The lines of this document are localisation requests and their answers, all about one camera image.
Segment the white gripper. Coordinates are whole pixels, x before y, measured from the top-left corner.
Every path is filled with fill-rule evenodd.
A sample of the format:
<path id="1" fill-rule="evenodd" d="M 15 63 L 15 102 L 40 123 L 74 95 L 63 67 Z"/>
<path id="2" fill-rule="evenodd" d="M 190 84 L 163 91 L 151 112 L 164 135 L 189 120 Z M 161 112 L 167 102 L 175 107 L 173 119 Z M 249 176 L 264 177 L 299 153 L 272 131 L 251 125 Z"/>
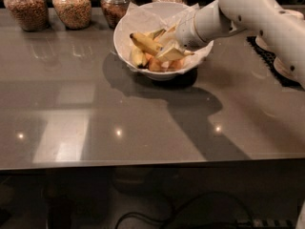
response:
<path id="1" fill-rule="evenodd" d="M 190 51 L 197 51 L 205 48 L 208 42 L 202 40 L 194 26 L 194 12 L 185 15 L 176 25 L 171 26 L 157 40 L 159 44 L 165 46 L 155 58 L 162 61 L 174 61 L 185 56 L 181 46 Z"/>

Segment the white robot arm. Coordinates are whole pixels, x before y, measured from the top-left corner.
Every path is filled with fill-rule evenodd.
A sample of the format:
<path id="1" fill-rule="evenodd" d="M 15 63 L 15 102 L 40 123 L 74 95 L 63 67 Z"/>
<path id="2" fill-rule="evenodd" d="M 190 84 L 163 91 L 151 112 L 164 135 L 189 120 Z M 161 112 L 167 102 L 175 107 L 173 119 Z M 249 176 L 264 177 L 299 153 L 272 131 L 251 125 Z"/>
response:
<path id="1" fill-rule="evenodd" d="M 245 29 L 255 31 L 294 80 L 305 85 L 305 21 L 275 0 L 214 0 L 176 20 L 170 38 L 183 49 L 195 51 Z"/>

